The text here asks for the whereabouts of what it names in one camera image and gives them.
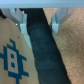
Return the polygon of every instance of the brown surface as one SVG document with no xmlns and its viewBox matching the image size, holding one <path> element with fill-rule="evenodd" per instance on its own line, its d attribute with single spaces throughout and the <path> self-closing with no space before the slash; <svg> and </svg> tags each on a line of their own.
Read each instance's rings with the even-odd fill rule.
<svg viewBox="0 0 84 84">
<path fill-rule="evenodd" d="M 57 10 L 44 9 L 49 23 Z M 72 84 L 84 84 L 84 8 L 76 8 L 74 14 L 61 26 L 56 43 Z"/>
</svg>

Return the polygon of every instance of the blue square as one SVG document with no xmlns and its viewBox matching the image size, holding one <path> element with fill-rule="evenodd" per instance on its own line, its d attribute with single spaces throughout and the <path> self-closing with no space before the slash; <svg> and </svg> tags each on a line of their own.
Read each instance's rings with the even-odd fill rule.
<svg viewBox="0 0 84 84">
<path fill-rule="evenodd" d="M 11 66 L 12 66 L 13 68 L 15 68 L 15 64 L 14 64 L 14 63 L 11 63 Z"/>
<path fill-rule="evenodd" d="M 13 55 L 13 54 L 11 54 L 11 58 L 13 58 L 13 59 L 14 59 L 14 55 Z"/>
</svg>

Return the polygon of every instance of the blue geometric pattern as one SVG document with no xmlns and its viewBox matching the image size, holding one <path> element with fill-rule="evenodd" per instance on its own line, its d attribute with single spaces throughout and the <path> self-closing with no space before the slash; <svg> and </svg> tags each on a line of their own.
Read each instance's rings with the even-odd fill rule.
<svg viewBox="0 0 84 84">
<path fill-rule="evenodd" d="M 29 73 L 27 73 L 23 70 L 23 62 L 22 62 L 22 60 L 27 61 L 27 59 L 26 59 L 26 57 L 19 54 L 19 50 L 16 49 L 15 41 L 10 39 L 10 42 L 13 43 L 13 47 L 10 46 L 9 44 L 7 44 L 7 47 L 3 46 L 4 54 L 0 53 L 0 58 L 2 58 L 4 60 L 4 70 L 8 71 L 7 48 L 9 48 L 17 53 L 17 63 L 18 63 L 19 74 L 8 71 L 8 76 L 16 78 L 16 84 L 20 84 L 19 79 L 22 79 L 22 75 L 29 77 Z"/>
</svg>

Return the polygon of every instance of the floor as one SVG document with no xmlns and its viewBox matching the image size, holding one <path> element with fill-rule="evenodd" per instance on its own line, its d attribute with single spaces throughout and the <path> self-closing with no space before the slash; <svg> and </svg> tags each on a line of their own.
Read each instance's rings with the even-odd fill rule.
<svg viewBox="0 0 84 84">
<path fill-rule="evenodd" d="M 58 8 L 44 8 L 48 23 Z M 56 36 L 72 84 L 84 84 L 84 8 L 76 8 Z"/>
</svg>

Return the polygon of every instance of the tan carpet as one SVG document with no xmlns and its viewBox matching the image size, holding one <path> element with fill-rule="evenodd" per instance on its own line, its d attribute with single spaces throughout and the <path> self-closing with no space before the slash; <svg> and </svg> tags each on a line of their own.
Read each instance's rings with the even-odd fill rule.
<svg viewBox="0 0 84 84">
<path fill-rule="evenodd" d="M 58 8 L 45 8 L 48 22 Z M 84 8 L 76 8 L 74 14 L 60 27 L 56 43 L 61 52 L 72 84 L 84 84 Z"/>
</svg>

